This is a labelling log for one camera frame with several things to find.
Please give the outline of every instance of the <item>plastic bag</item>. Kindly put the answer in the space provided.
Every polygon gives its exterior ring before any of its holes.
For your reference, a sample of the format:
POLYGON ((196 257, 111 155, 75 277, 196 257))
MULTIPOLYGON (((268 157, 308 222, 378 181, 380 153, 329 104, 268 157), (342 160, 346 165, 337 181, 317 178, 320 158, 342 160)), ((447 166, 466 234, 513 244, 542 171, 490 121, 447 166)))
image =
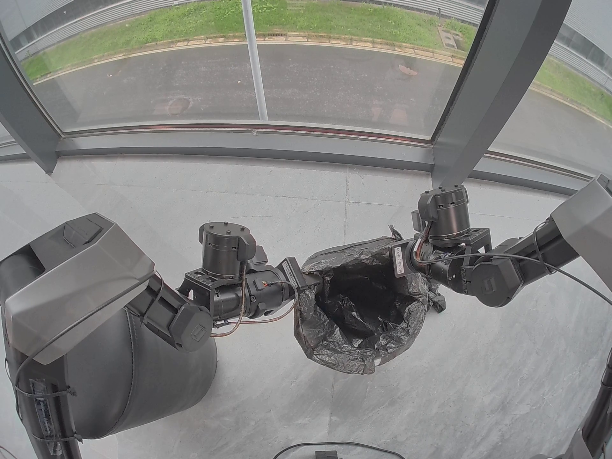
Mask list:
POLYGON ((382 237, 319 251, 302 272, 315 273, 321 285, 299 293, 295 338, 306 356, 348 374, 372 374, 410 348, 430 307, 446 302, 438 285, 419 273, 394 276, 389 246, 402 239, 382 237))

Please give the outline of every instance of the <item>gray floor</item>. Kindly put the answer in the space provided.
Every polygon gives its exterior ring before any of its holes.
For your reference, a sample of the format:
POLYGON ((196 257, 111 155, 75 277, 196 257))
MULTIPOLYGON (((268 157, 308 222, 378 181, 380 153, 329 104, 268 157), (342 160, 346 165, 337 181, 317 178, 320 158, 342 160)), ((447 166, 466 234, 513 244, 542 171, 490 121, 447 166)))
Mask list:
MULTIPOLYGON (((429 139, 460 68, 366 49, 259 46, 270 120, 393 131, 429 139)), ((245 45, 174 49, 35 86, 62 128, 143 120, 256 120, 245 45)), ((492 149, 589 174, 612 174, 612 128, 528 91, 492 149)))
MULTIPOLYGON (((562 197, 469 182, 472 225, 493 241, 529 233, 562 197)), ((175 285, 198 263, 198 226, 247 225, 274 263, 410 233, 426 174, 324 164, 196 157, 62 158, 44 175, 0 164, 0 257, 88 212, 116 220, 175 285)), ((598 288, 582 261, 569 270, 598 288)), ((271 458, 299 441, 358 440, 407 459, 519 459, 558 454, 594 397, 612 344, 612 309, 555 274, 503 309, 446 291, 415 344, 371 376, 308 361, 293 324, 243 327, 220 339, 209 394, 183 413, 83 446, 96 459, 271 458)), ((33 453, 0 379, 0 444, 33 453)), ((351 455, 350 457, 382 457, 351 455)), ((306 451, 286 457, 309 457, 306 451)))

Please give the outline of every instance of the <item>gray metal frame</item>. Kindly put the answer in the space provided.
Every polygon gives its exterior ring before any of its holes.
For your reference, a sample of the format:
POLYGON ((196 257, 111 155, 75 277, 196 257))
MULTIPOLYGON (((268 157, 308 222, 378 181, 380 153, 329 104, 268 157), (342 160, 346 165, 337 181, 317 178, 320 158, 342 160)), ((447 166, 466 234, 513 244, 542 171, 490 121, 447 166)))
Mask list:
POLYGON ((45 172, 52 172, 57 163, 59 128, 32 92, 5 37, 0 25, 0 122, 30 158, 45 172))
POLYGON ((516 109, 572 0, 489 0, 434 133, 433 186, 461 184, 516 109))
MULTIPOLYGON (((529 88, 571 1, 489 1, 475 45, 429 144, 401 139, 372 141, 359 138, 358 132, 347 136, 281 130, 255 136, 235 130, 203 129, 197 133, 181 130, 180 126, 165 132, 153 132, 146 127, 138 133, 116 129, 92 135, 84 131, 83 136, 60 138, 29 84, 16 73, 13 57, 6 53, 0 61, 0 80, 4 74, 9 80, 0 92, 0 120, 6 121, 14 139, 45 171, 53 171, 58 156, 201 154, 422 170, 432 172, 435 186, 458 184, 469 176, 569 195, 585 185, 586 176, 504 158, 487 153, 487 149, 529 88)), ((249 8, 250 5, 244 6, 245 28, 253 34, 249 8)), ((256 43, 251 41, 250 50, 255 50, 250 53, 253 77, 256 84, 259 77, 262 85, 261 72, 257 72, 256 43)), ((266 120, 263 85, 258 106, 260 119, 266 120)), ((21 157, 23 154, 15 148, 0 148, 0 160, 21 157)))

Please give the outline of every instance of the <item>manhole cover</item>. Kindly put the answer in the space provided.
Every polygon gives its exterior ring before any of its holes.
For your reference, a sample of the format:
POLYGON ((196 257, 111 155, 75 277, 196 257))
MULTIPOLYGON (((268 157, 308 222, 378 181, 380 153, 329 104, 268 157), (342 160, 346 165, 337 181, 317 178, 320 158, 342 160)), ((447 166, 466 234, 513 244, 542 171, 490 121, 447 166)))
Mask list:
POLYGON ((190 102, 186 98, 176 98, 168 105, 168 114, 178 116, 189 108, 190 102))

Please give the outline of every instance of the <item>metal pole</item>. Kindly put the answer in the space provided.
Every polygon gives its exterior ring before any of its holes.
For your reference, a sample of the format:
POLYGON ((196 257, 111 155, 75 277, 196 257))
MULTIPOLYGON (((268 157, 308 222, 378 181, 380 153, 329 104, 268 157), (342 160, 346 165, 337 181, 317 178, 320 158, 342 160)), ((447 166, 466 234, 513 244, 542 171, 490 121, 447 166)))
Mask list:
POLYGON ((255 99, 257 100, 259 120, 268 120, 266 96, 264 95, 264 83, 261 80, 261 67, 259 66, 259 53, 257 52, 255 25, 253 24, 253 9, 251 8, 251 0, 241 0, 241 2, 244 30, 247 34, 247 46, 249 47, 249 60, 251 62, 251 71, 253 72, 253 83, 255 84, 255 99))

